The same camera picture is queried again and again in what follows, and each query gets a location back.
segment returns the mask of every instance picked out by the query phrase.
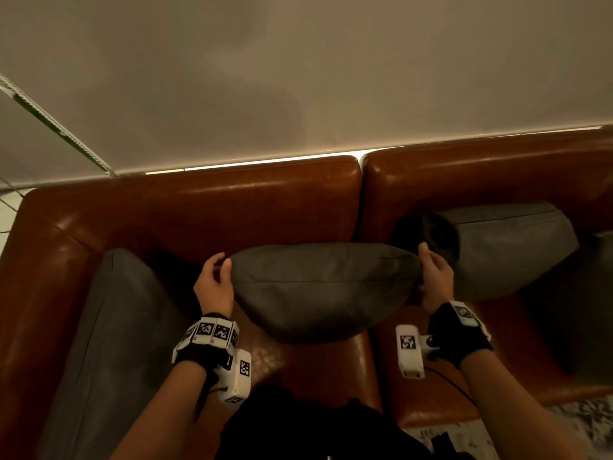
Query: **person's left hand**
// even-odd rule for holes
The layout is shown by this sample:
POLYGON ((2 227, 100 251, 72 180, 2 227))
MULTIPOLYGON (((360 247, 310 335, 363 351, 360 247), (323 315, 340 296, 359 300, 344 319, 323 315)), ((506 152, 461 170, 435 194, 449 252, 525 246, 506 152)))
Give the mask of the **person's left hand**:
POLYGON ((221 264, 219 270, 219 279, 217 282, 213 278, 213 267, 215 263, 221 260, 226 254, 218 253, 211 256, 202 267, 202 272, 194 285, 195 296, 198 297, 202 314, 221 313, 226 318, 232 315, 234 307, 234 287, 232 286, 232 260, 226 258, 221 264))

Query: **finger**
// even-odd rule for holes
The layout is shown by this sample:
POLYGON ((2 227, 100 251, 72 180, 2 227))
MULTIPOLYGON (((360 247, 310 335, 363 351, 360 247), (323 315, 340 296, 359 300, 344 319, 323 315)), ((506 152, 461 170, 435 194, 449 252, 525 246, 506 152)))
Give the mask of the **finger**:
POLYGON ((211 256, 211 258, 204 262, 202 273, 206 276, 213 277, 213 267, 215 266, 215 263, 221 260, 224 256, 226 256, 225 253, 218 253, 217 255, 211 256))
POLYGON ((431 255, 430 249, 428 248, 427 243, 422 242, 419 244, 418 256, 419 256, 419 261, 422 263, 424 268, 434 266, 434 263, 432 261, 432 255, 431 255))
POLYGON ((438 253, 434 253, 433 251, 431 251, 430 255, 432 256, 432 262, 437 268, 439 268, 439 270, 450 268, 449 263, 447 263, 447 260, 445 260, 445 258, 443 258, 438 253))
POLYGON ((221 264, 221 270, 219 271, 219 279, 222 286, 232 285, 232 259, 226 258, 221 264))

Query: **gray pillow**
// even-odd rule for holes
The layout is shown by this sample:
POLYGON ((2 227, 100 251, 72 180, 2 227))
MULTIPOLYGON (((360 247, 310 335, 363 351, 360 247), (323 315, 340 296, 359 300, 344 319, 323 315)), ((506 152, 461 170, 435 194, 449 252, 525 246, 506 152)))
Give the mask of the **gray pillow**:
POLYGON ((453 267, 459 301, 510 295, 579 245, 571 222, 549 203, 485 205, 405 218, 389 243, 416 251, 422 240, 453 267))
POLYGON ((42 439, 40 460, 108 459, 172 365, 190 322, 132 253, 94 276, 42 439))
POLYGON ((613 232, 584 239, 520 294, 565 371, 613 385, 613 232))
POLYGON ((268 245, 232 262, 241 308, 285 343, 357 335, 401 307, 421 279, 415 255, 380 243, 268 245))

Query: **black pants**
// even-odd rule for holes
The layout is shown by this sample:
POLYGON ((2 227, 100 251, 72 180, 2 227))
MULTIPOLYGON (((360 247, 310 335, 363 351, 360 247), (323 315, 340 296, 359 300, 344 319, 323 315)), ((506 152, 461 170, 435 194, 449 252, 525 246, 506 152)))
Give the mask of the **black pants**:
POLYGON ((439 456, 433 457, 393 420, 357 399, 331 409, 297 401, 285 389, 262 386, 228 420, 215 456, 216 460, 249 458, 422 460, 439 456))

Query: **brown leather sofa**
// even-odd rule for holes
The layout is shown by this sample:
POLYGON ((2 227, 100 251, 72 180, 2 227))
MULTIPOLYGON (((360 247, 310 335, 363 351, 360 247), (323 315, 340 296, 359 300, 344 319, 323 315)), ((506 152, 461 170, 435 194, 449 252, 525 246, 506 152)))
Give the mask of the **brown leather sofa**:
MULTIPOLYGON (((578 229, 613 229, 613 133, 465 140, 369 154, 96 181, 38 189, 23 201, 0 258, 0 455, 34 458, 89 282, 108 249, 145 261, 160 249, 188 262, 271 243, 385 242, 403 215, 463 205, 547 200, 578 229)), ((496 351, 546 405, 613 392, 585 387, 550 355, 517 297, 475 304, 496 351)), ((239 307, 239 345, 253 383, 339 406, 350 397, 403 427, 478 416, 446 381, 402 379, 394 327, 427 317, 405 308, 368 333, 326 345, 280 345, 239 307)), ((445 362, 432 363, 464 386, 445 362)), ((230 413, 210 397, 185 456, 212 458, 230 413)))

